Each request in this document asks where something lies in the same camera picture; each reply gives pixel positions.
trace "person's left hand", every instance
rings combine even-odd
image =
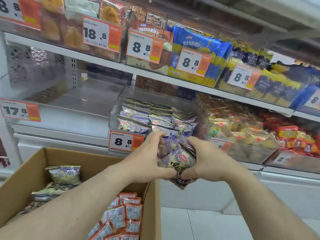
[[[165,144],[163,131],[152,132],[145,142],[121,161],[123,173],[130,176],[131,183],[145,183],[154,179],[168,179],[177,172],[173,168],[161,168],[157,164],[157,152]]]

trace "brand logo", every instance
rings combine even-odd
[[[187,162],[188,161],[188,158],[186,157],[186,155],[183,155],[183,154],[180,154],[178,156],[179,160],[182,161],[182,162]]]

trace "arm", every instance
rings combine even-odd
[[[85,240],[112,200],[131,183],[144,183],[176,175],[157,166],[163,132],[151,133],[123,161],[0,229],[0,239]]]
[[[185,170],[182,178],[226,181],[237,200],[254,240],[319,240],[293,211],[239,162],[209,141],[190,137],[197,152],[197,164]]]

